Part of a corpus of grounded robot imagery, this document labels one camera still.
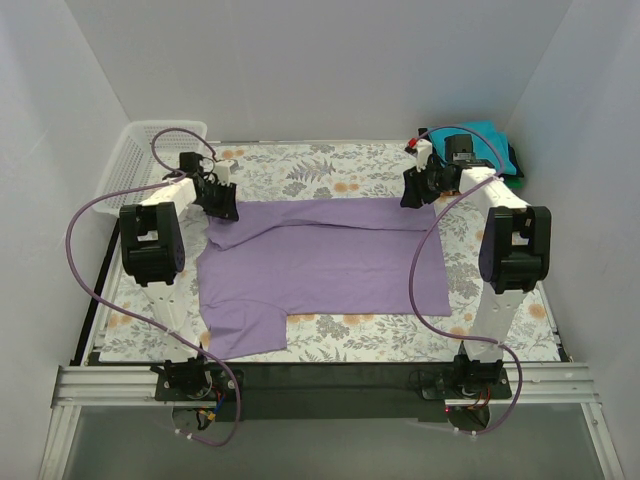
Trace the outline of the purple t shirt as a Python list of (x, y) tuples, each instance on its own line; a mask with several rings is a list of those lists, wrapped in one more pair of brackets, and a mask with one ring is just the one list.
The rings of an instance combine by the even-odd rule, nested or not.
[(212, 218), (197, 259), (199, 311), (220, 359), (286, 347), (300, 314), (451, 313), (433, 207), (396, 198), (245, 202)]

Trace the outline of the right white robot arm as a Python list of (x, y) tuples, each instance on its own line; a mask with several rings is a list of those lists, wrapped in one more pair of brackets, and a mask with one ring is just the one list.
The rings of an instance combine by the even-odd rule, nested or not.
[(505, 340), (518, 308), (549, 271), (550, 210), (515, 195), (500, 171), (477, 157), (475, 136), (462, 128), (447, 137), (444, 155), (435, 152), (428, 134), (406, 146), (415, 164), (403, 174), (402, 207), (418, 209), (442, 194), (456, 194), (470, 199), (485, 219), (478, 257), (484, 285), (476, 317), (468, 334), (457, 335), (461, 345), (452, 362), (432, 375), (418, 373), (426, 398), (509, 397), (503, 357), (510, 350)]

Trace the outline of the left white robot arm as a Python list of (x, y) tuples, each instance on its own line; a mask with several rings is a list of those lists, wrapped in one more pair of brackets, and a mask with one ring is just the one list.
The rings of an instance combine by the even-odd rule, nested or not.
[(213, 374), (206, 367), (179, 284), (187, 260), (179, 222), (182, 213), (194, 204), (210, 216), (239, 219), (231, 163), (222, 161), (206, 171), (203, 160), (195, 152), (181, 153), (179, 171), (167, 176), (165, 186), (119, 212), (124, 270), (142, 288), (153, 320), (173, 339), (161, 369), (166, 385), (194, 400), (223, 398), (236, 388), (227, 372)]

